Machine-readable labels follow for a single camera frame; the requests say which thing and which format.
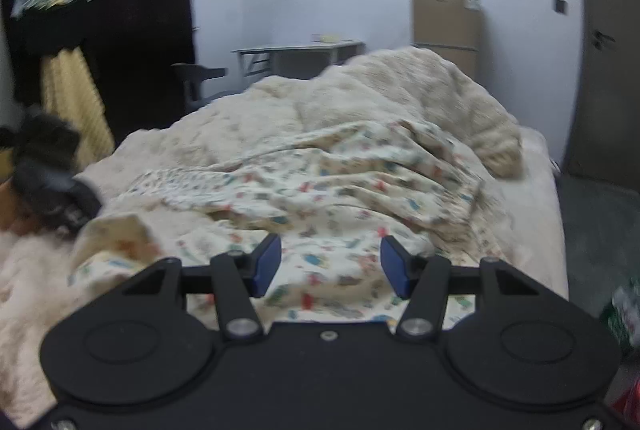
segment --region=chair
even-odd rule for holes
[[[175,74],[184,85],[184,106],[187,114],[197,111],[201,107],[210,104],[213,100],[223,96],[238,95],[242,91],[231,88],[229,84],[217,93],[207,98],[202,97],[202,83],[213,78],[222,78],[226,75],[225,68],[210,69],[198,64],[172,64]]]

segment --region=desk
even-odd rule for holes
[[[233,52],[238,54],[242,79],[249,84],[248,78],[268,74],[309,80],[318,76],[327,66],[344,64],[348,59],[364,53],[364,49],[365,44],[359,40],[345,40],[335,43],[271,44],[234,49]]]

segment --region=blue gripper pad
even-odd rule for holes
[[[412,269],[414,257],[388,235],[380,242],[380,264],[396,295],[406,300],[420,279],[421,270]]]
[[[268,235],[252,252],[250,259],[255,259],[255,273],[250,280],[249,295],[262,298],[280,267],[282,244],[278,235]]]

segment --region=brown cabinet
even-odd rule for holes
[[[414,46],[428,48],[477,77],[482,14],[465,0],[412,0]]]

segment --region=door handle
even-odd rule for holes
[[[595,49],[602,51],[602,45],[605,42],[615,42],[616,39],[610,35],[602,33],[600,30],[593,30],[593,39],[591,40]]]

